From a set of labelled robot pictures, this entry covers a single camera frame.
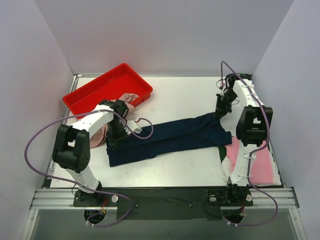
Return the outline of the dusty pink t shirt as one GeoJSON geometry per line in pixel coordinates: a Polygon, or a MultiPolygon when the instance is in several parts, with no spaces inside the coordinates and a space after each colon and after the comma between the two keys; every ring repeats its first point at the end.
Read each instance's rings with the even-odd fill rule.
{"type": "MultiPolygon", "coordinates": [[[[134,111],[134,106],[131,104],[136,100],[139,95],[135,93],[124,93],[120,96],[119,100],[124,101],[128,107],[128,112],[131,113],[134,111]]],[[[108,131],[107,124],[103,125],[91,138],[90,138],[90,148],[97,148],[103,145],[106,141],[106,133],[108,131]]]]}

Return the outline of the navy blue t shirt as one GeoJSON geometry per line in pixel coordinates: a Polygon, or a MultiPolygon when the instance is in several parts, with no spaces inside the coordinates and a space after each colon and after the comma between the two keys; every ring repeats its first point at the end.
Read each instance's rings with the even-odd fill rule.
{"type": "Polygon", "coordinates": [[[117,167],[173,152],[230,145],[232,134],[225,131],[214,116],[211,112],[194,118],[155,124],[151,137],[139,139],[131,135],[120,142],[115,150],[107,142],[109,166],[117,167]]]}

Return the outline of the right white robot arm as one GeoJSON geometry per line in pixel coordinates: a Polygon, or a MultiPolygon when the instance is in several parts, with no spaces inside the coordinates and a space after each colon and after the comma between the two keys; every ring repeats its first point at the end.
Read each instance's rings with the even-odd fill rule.
{"type": "Polygon", "coordinates": [[[221,93],[216,95],[216,120],[232,112],[232,103],[235,100],[243,107],[235,129],[239,152],[229,181],[233,186],[247,190],[256,152],[269,145],[273,109],[261,102],[249,74],[228,74],[222,79],[220,89],[221,93]]]}

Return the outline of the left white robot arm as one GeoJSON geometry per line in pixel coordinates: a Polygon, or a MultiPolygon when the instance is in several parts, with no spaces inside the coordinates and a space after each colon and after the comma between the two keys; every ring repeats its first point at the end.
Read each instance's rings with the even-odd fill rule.
{"type": "Polygon", "coordinates": [[[104,128],[102,135],[114,149],[130,134],[118,118],[124,119],[129,113],[123,100],[103,100],[95,110],[97,113],[88,114],[72,125],[62,124],[57,130],[52,153],[53,161],[79,183],[79,199],[86,200],[91,206],[98,206],[103,200],[102,184],[89,167],[91,138],[104,128]]]}

